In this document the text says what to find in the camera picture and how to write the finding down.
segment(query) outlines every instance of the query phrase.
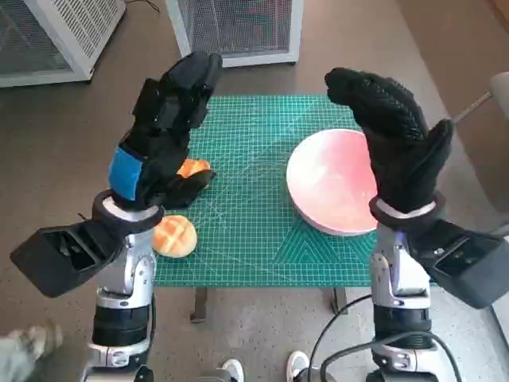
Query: bread roll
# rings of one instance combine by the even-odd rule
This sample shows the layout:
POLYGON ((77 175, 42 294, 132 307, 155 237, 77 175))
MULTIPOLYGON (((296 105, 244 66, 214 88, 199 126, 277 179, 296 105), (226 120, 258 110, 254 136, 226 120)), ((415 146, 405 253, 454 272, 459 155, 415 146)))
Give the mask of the bread roll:
POLYGON ((190 177, 194 173, 197 173, 201 170, 209 170, 210 163, 205 161, 204 159, 186 159, 182 167, 177 171, 178 174, 183 177, 190 177))
POLYGON ((198 242, 194 225, 180 215, 165 216, 154 229, 152 248, 163 256, 180 258, 189 255, 198 242))

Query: blue tag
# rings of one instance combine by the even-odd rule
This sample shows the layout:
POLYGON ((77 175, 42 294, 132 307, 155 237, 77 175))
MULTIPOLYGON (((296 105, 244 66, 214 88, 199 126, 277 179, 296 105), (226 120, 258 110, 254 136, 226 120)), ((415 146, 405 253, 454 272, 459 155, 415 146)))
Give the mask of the blue tag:
POLYGON ((143 162, 117 147, 110 164, 108 181, 111 189, 121 197, 134 201, 136 185, 142 173, 143 162))

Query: white box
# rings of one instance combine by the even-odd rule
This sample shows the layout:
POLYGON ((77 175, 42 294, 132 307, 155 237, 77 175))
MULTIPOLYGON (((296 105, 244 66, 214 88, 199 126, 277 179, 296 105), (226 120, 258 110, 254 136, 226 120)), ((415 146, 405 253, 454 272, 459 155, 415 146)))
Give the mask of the white box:
POLYGON ((295 63, 304 0, 166 0, 181 55, 219 53, 223 66, 295 63))
POLYGON ((0 88, 90 80, 124 0, 1 0, 0 88))

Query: white shoe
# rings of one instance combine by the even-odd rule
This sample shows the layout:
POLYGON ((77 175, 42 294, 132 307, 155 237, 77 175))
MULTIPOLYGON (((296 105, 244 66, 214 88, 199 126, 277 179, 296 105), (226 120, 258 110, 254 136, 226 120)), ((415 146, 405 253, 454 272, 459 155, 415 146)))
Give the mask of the white shoe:
POLYGON ((239 360, 230 358, 223 364, 222 369, 228 371, 237 382, 244 382, 244 369, 239 360))
POLYGON ((293 382, 303 369, 309 367, 309 358, 300 350, 290 354, 286 364, 286 382, 293 382))

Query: speckled floor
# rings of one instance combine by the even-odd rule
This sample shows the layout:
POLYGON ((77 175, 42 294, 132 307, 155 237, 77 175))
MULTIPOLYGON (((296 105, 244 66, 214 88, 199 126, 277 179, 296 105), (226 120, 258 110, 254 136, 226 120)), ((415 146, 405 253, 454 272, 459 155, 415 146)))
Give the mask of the speckled floor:
MULTIPOLYGON (((156 1, 165 10, 161 0, 156 1)), ((33 230, 69 224, 86 213, 106 187, 111 152, 130 127, 130 111, 142 81, 159 76, 178 58, 167 14, 146 4, 128 13, 103 54, 90 85, 62 84, 0 92, 0 330, 54 318, 67 336, 64 347, 37 379, 76 380, 85 357, 94 310, 92 282, 57 300, 41 297, 13 268, 8 254, 33 230)), ((301 59, 297 65, 225 71, 219 94, 324 92, 323 75, 334 66, 371 70, 413 90, 434 124, 446 114, 433 81, 395 0, 305 2, 301 59)), ((441 177, 449 218, 472 228, 493 228, 501 216, 489 205, 459 141, 441 177)), ((366 290, 348 291, 352 299, 366 290)), ((309 352, 330 319, 318 289, 213 290, 209 318, 188 323, 193 292, 157 289, 158 327, 150 365, 157 380, 192 380, 200 371, 235 356, 247 380, 283 380, 294 349, 309 352)), ((509 381, 507 350, 491 318, 433 291, 436 332, 450 344, 465 380, 509 381)), ((343 317, 324 341, 319 358, 371 337, 371 307, 343 317)), ((369 353, 343 359, 338 381, 361 381, 374 368, 369 353)))

